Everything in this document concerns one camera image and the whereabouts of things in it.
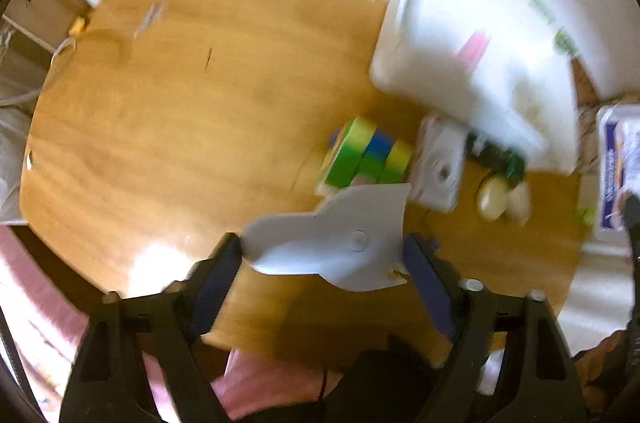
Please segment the white plastic storage bin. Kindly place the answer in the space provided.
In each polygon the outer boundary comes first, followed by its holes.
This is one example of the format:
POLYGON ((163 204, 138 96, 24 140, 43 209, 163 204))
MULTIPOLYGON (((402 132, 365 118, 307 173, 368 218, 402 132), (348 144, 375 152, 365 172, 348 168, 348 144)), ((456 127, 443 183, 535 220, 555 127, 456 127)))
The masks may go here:
POLYGON ((520 151, 533 170, 576 169, 570 60, 525 0, 390 0, 370 78, 520 151), (457 53, 475 32, 489 44, 470 71, 457 53))

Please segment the green black toy car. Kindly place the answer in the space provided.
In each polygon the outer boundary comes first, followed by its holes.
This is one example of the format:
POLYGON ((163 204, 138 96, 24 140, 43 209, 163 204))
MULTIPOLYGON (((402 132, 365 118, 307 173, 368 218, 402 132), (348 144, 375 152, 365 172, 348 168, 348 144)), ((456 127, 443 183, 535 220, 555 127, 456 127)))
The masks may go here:
POLYGON ((502 176, 510 188, 515 188, 524 180, 526 162, 513 149, 502 148, 486 137, 471 133, 466 137, 465 153, 468 159, 502 176))

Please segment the pink stick toy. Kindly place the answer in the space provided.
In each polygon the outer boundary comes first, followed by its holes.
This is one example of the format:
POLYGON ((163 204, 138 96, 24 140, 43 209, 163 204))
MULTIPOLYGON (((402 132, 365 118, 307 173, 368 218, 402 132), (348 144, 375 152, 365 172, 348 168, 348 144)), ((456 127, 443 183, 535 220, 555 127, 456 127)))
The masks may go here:
POLYGON ((468 70, 472 71, 487 50, 489 38, 482 32, 473 33, 457 53, 458 60, 468 70))

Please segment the clear plastic box with stickers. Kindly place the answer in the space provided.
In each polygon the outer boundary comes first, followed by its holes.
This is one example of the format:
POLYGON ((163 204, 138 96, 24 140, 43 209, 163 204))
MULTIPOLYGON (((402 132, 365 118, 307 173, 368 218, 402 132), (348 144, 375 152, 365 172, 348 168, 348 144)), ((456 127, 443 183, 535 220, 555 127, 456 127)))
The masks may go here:
POLYGON ((624 206, 639 195, 639 105, 602 107, 597 114, 599 195, 594 235, 599 241, 627 244, 624 206))

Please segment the colourful puzzle cube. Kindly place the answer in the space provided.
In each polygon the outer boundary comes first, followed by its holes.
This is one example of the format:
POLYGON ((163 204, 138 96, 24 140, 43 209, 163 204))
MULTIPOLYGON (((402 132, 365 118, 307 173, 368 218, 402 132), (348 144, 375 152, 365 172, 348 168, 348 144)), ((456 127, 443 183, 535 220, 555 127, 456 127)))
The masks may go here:
POLYGON ((413 148, 364 117, 347 122, 331 139, 316 186, 319 196, 358 185, 402 183, 409 172, 413 148))

